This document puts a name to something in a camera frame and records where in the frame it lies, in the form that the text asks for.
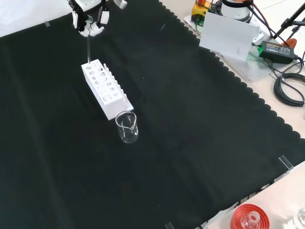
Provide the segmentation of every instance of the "tape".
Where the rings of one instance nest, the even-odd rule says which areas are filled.
[[[172,225],[171,222],[168,222],[166,225],[165,225],[166,229],[175,229]]]

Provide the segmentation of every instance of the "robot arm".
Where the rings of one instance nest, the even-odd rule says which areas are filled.
[[[124,9],[125,0],[113,0],[117,6]],[[68,0],[72,8],[73,25],[84,37],[100,34],[109,20],[109,9],[106,0]],[[97,21],[89,13],[99,10]]]

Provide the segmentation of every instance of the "table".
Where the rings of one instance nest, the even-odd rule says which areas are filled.
[[[135,2],[133,2],[133,5],[131,4],[130,9],[134,7],[136,12],[142,11],[141,5]],[[90,221],[92,226],[94,223],[99,223],[101,216],[98,216],[97,213],[104,212],[104,209],[100,209],[104,205],[116,213],[112,214],[112,217],[116,218],[115,220],[118,217],[123,217],[126,222],[130,222],[131,215],[126,214],[126,212],[132,212],[132,222],[136,225],[141,225],[150,220],[152,221],[150,228],[157,228],[153,223],[163,227],[164,222],[168,222],[169,218],[173,225],[178,225],[177,228],[190,228],[190,225],[195,227],[219,209],[232,204],[241,196],[250,194],[283,173],[277,158],[285,154],[288,149],[292,149],[292,156],[295,159],[294,164],[296,164],[296,161],[300,163],[299,160],[302,159],[303,154],[301,154],[302,149],[300,149],[298,136],[293,135],[287,126],[282,125],[279,119],[275,119],[267,107],[262,106],[261,101],[257,100],[249,89],[238,82],[237,77],[233,77],[233,74],[231,74],[232,79],[228,78],[227,70],[214,58],[212,53],[202,49],[198,51],[193,36],[185,33],[184,28],[172,20],[173,18],[169,16],[168,12],[161,10],[161,7],[154,1],[150,2],[152,8],[159,10],[160,15],[148,14],[148,20],[146,21],[138,21],[133,18],[136,24],[139,23],[138,26],[132,27],[132,25],[129,25],[125,28],[125,30],[133,31],[139,35],[137,37],[139,40],[136,41],[142,42],[140,43],[142,45],[140,49],[133,49],[133,46],[136,48],[140,46],[136,43],[134,37],[123,30],[124,28],[118,33],[113,31],[122,24],[119,17],[116,17],[117,20],[110,22],[115,23],[116,26],[108,27],[108,32],[105,31],[104,36],[92,39],[92,43],[96,45],[92,54],[107,61],[107,64],[113,69],[114,75],[118,77],[118,81],[123,82],[124,89],[127,87],[125,90],[128,91],[128,96],[131,94],[130,97],[137,105],[135,107],[137,107],[140,117],[139,126],[146,129],[142,131],[141,137],[134,145],[122,145],[121,142],[117,141],[113,123],[103,119],[99,107],[92,99],[91,92],[83,84],[83,75],[78,66],[85,61],[83,60],[85,49],[81,49],[80,52],[73,52],[74,47],[83,44],[83,39],[70,26],[71,18],[69,16],[53,21],[54,24],[51,23],[48,28],[41,25],[34,28],[33,32],[31,30],[21,32],[19,33],[21,38],[19,34],[14,34],[9,39],[2,40],[4,45],[1,46],[3,50],[1,55],[5,65],[1,67],[6,71],[4,75],[9,76],[5,79],[9,80],[8,85],[17,86],[19,89],[18,94],[13,94],[14,97],[10,96],[9,98],[15,99],[11,104],[15,104],[14,107],[18,109],[18,112],[15,112],[16,114],[25,113],[20,118],[24,124],[22,126],[24,133],[19,131],[18,134],[22,135],[24,142],[28,142],[25,137],[31,138],[34,136],[38,148],[38,150],[24,150],[27,154],[33,152],[34,156],[27,156],[27,154],[22,154],[22,156],[32,163],[32,157],[37,159],[37,170],[39,171],[39,167],[43,167],[46,174],[51,174],[51,178],[54,177],[54,180],[48,177],[46,179],[50,182],[49,186],[53,188],[52,197],[57,200],[57,202],[50,202],[63,204],[63,207],[60,204],[56,205],[55,207],[61,211],[55,209],[54,212],[61,215],[61,213],[65,213],[65,207],[68,208],[68,213],[72,217],[71,221],[76,221],[79,227],[82,226],[82,223],[88,225],[87,221]],[[132,10],[126,10],[125,12],[129,13],[129,17],[135,15]],[[170,26],[165,27],[160,32],[164,20]],[[145,34],[141,28],[147,21],[153,26],[153,30],[147,30]],[[61,34],[64,34],[66,39],[62,39]],[[118,36],[117,40],[113,39],[113,35]],[[157,43],[148,39],[151,37],[156,38]],[[174,40],[173,37],[183,40],[176,39],[177,43],[171,45]],[[24,46],[20,40],[26,42],[28,46]],[[118,43],[112,45],[112,41],[118,41]],[[105,42],[106,45],[103,47],[109,49],[98,46],[99,42]],[[182,43],[186,43],[187,47],[180,50]],[[157,51],[162,49],[162,53],[165,55],[160,56],[160,53],[155,51],[156,49]],[[175,55],[176,50],[179,50],[182,54]],[[194,64],[200,60],[196,58],[196,55],[201,55],[199,58],[206,56],[208,58],[203,64],[201,62]],[[40,59],[37,60],[36,68],[31,69],[32,60],[38,56]],[[61,58],[61,60],[73,58],[73,61],[61,66],[61,72],[59,72],[54,67],[50,68],[50,65],[54,66],[58,58]],[[188,60],[191,67],[176,68],[177,65],[188,63]],[[215,66],[214,72],[211,73],[209,67],[213,65]],[[163,75],[159,73],[159,69],[163,69],[163,74],[166,77],[162,77]],[[209,77],[204,77],[204,74],[202,74],[204,70],[210,71],[207,73]],[[188,84],[181,83],[181,78],[187,73],[193,75],[193,77],[189,78]],[[211,74],[218,75],[218,78],[211,77]],[[155,87],[160,89],[159,93],[155,93]],[[170,94],[174,94],[174,96],[165,93],[167,89],[172,90]],[[179,102],[191,101],[193,92],[198,92],[196,100],[194,100],[196,102],[187,104],[189,106],[184,109]],[[204,97],[207,99],[198,100],[198,98]],[[224,97],[229,98],[225,104],[223,104]],[[215,100],[212,104],[213,109],[209,111],[208,106],[211,106],[209,104],[211,99]],[[10,111],[10,104],[6,104],[6,106]],[[236,111],[232,108],[239,108],[240,114],[247,113],[241,117],[236,115]],[[228,111],[228,113],[223,115],[221,109]],[[261,115],[254,116],[253,110],[258,111]],[[177,114],[186,118],[190,117],[191,114],[188,125],[183,126],[184,129],[177,125],[182,120],[179,119]],[[247,119],[244,119],[246,116],[257,120],[257,123],[251,123],[252,132],[247,135],[244,134],[244,131],[249,132],[248,129],[244,128],[248,122]],[[240,129],[236,128],[235,123],[239,124]],[[5,124],[9,125],[7,129],[20,127],[20,125],[18,127],[12,126],[7,122]],[[276,133],[281,135],[267,139],[261,133],[264,126],[270,126],[270,128],[265,129],[267,135],[274,136]],[[223,144],[219,144],[218,135],[221,136]],[[260,136],[259,146],[256,140],[257,136]],[[101,141],[103,137],[107,137],[107,141]],[[11,140],[8,134],[3,139]],[[19,143],[13,146],[18,148],[18,146],[23,146],[24,142],[22,145]],[[12,153],[18,155],[18,152],[22,152],[22,149],[16,149]],[[245,158],[252,162],[251,169],[249,169],[249,166],[240,166],[239,160]],[[247,174],[250,177],[252,174],[258,173],[260,178],[254,180],[255,184],[253,180],[246,180],[249,182],[248,185],[241,183],[239,179],[235,179],[236,174],[231,173],[232,167],[239,166],[240,168],[235,172]],[[22,171],[32,172],[31,169],[23,169]],[[196,177],[200,182],[196,179],[188,179],[189,176]],[[97,180],[105,181],[107,190],[113,195],[113,198],[109,198],[107,193],[101,192],[105,188],[103,184],[96,182]],[[33,193],[33,188],[28,184],[29,182],[25,183],[24,186]],[[140,192],[137,192],[138,185],[146,187],[147,190],[141,187]],[[240,186],[245,186],[246,190],[243,190],[243,188],[235,190],[236,187]],[[224,190],[227,192],[228,189],[230,195],[223,193]],[[118,193],[114,193],[116,191],[123,191],[122,199],[115,198],[118,195]],[[60,201],[57,195],[65,198],[65,201]],[[122,216],[118,213],[113,202],[119,205],[125,204],[126,211]],[[103,222],[112,224],[114,219],[103,216]]]
[[[197,37],[199,37],[198,33],[193,30],[186,22],[184,22],[184,17],[191,14],[191,9],[194,4],[194,0],[184,0],[180,1],[177,4],[176,1],[172,0],[161,0],[161,2],[166,6],[166,8],[170,9],[175,15],[188,27]],[[289,124],[294,131],[297,131],[301,138],[305,138],[305,110],[299,107],[289,107],[287,105],[279,102],[274,94],[273,94],[273,85],[274,85],[274,76],[270,72],[270,75],[265,77],[264,79],[258,82],[249,82],[245,78],[241,76],[236,69],[233,69],[229,63],[221,56],[218,55],[222,62],[224,62],[225,66],[227,66],[230,71],[234,72],[236,76],[241,78],[243,82],[245,82],[248,87],[253,89],[254,93],[259,94],[260,98],[265,100],[265,103],[271,107],[271,110],[274,110],[277,115],[285,120],[285,123]],[[300,90],[303,94],[305,94],[305,88],[303,84],[299,82],[292,82],[292,86],[295,86],[298,90]],[[292,91],[290,88],[283,86],[285,92],[289,96],[292,96],[294,99],[299,100],[300,97]]]
[[[0,37],[13,32],[23,30],[25,28],[44,23],[45,21],[50,21],[52,19],[61,17],[68,14],[71,10],[69,5],[65,0],[54,0],[54,1],[44,1],[38,0],[36,2],[36,7],[31,16],[20,19],[14,22],[9,26],[0,24]],[[197,34],[187,23],[184,22],[184,17],[190,15],[191,9],[194,3],[194,0],[182,0],[177,3],[177,1],[172,0],[161,0],[161,2],[166,6],[170,11],[175,13],[175,15],[187,26],[194,34]],[[265,103],[271,107],[271,110],[276,111],[279,117],[282,117],[287,124],[289,124],[294,131],[297,131],[301,138],[305,138],[305,111],[303,108],[299,107],[289,107],[280,103],[273,94],[273,85],[274,85],[274,76],[270,72],[270,75],[258,82],[249,82],[241,76],[236,69],[232,68],[229,63],[221,56],[221,61],[224,62],[236,76],[240,77],[241,80],[247,83],[248,87],[253,89],[253,92],[259,94],[260,98],[265,100]],[[299,82],[292,82],[292,86],[295,86],[303,94],[305,94],[305,88]],[[299,96],[289,87],[283,85],[284,90],[289,96],[292,96],[295,99],[299,99]]]
[[[262,208],[270,219],[271,229],[293,229],[292,218],[305,205],[305,165],[250,198],[245,204]],[[229,229],[234,210],[207,226],[208,229]]]

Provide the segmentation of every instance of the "black stand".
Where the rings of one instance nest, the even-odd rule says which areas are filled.
[[[274,39],[277,38],[285,29],[287,29],[289,26],[297,25],[297,27],[293,28],[293,33],[290,35],[290,38],[300,29],[301,26],[305,25],[305,18],[302,21],[295,21],[295,19],[305,10],[305,3],[297,10],[297,12],[292,15],[291,18],[287,18],[283,24],[281,25],[281,29],[274,35]]]

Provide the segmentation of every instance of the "black cable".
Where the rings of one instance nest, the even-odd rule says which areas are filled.
[[[275,74],[275,76],[277,77],[277,79],[275,80],[275,84],[274,84],[274,94],[277,97],[277,99],[279,101],[281,101],[282,103],[288,105],[288,106],[294,106],[294,107],[301,107],[301,106],[305,106],[305,98],[303,96],[303,94],[297,90],[296,88],[294,88],[293,86],[287,84],[286,82],[284,82],[285,79],[295,79],[295,80],[300,80],[302,82],[305,83],[305,76],[299,74],[302,69],[303,69],[303,65],[304,65],[304,56],[305,56],[305,52],[303,54],[303,57],[296,57],[297,60],[299,60],[299,62],[291,65],[290,67],[288,67],[287,69],[285,69],[283,72],[275,69],[273,67],[273,63],[269,64],[267,61],[266,63],[268,64],[269,68],[272,70],[272,72]],[[289,69],[291,69],[292,67],[296,66],[297,64],[300,64],[301,68],[297,73],[286,73]],[[292,88],[293,90],[295,90],[301,97],[302,97],[302,101],[298,101],[298,100],[294,100],[289,98],[285,92],[282,89],[282,85],[281,84],[285,84],[286,86]]]
[[[267,22],[267,19],[264,17],[263,13],[259,10],[259,8],[253,3],[253,6],[252,6],[252,9],[254,11],[254,8],[257,10],[257,12],[261,15],[261,17],[263,18],[264,22],[266,23],[266,27],[270,33],[270,36],[272,37],[272,33],[271,33],[271,30],[270,30],[270,26]]]
[[[263,19],[261,19],[258,15],[257,15],[257,13],[250,7],[250,6],[248,6],[248,9],[257,17],[257,19],[262,23],[262,24],[264,24],[266,27],[267,27],[267,29],[269,30],[269,32],[273,32],[274,34],[276,34],[276,32],[274,31],[274,30],[272,30],[271,28],[270,28],[270,26],[265,22],[265,21],[263,21]],[[288,47],[289,47],[289,44],[287,44],[287,42],[282,38],[282,37],[280,37],[280,36],[278,36],[284,43],[285,43],[285,45],[287,45]]]

